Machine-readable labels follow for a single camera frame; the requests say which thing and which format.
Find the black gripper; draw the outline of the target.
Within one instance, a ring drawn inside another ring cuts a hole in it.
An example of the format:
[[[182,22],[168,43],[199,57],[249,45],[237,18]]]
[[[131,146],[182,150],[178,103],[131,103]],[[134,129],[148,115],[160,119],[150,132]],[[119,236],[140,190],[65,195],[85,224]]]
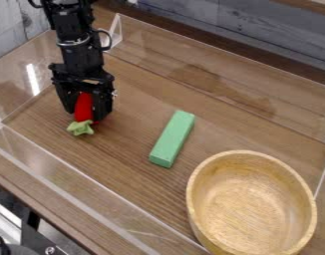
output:
[[[93,121],[99,122],[112,112],[115,77],[101,68],[87,73],[68,71],[64,64],[51,64],[52,83],[68,114],[75,112],[79,92],[92,93]]]

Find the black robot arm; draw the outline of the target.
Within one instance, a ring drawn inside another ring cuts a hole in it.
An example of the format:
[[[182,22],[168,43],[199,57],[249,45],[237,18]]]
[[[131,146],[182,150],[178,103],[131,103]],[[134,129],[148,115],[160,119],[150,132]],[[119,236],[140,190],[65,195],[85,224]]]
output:
[[[112,44],[101,45],[101,30],[92,27],[95,21],[89,0],[57,3],[40,0],[51,29],[56,32],[56,45],[63,62],[52,63],[52,84],[69,114],[76,112],[77,97],[91,96],[92,120],[99,122],[112,111],[115,77],[104,70],[103,53]]]

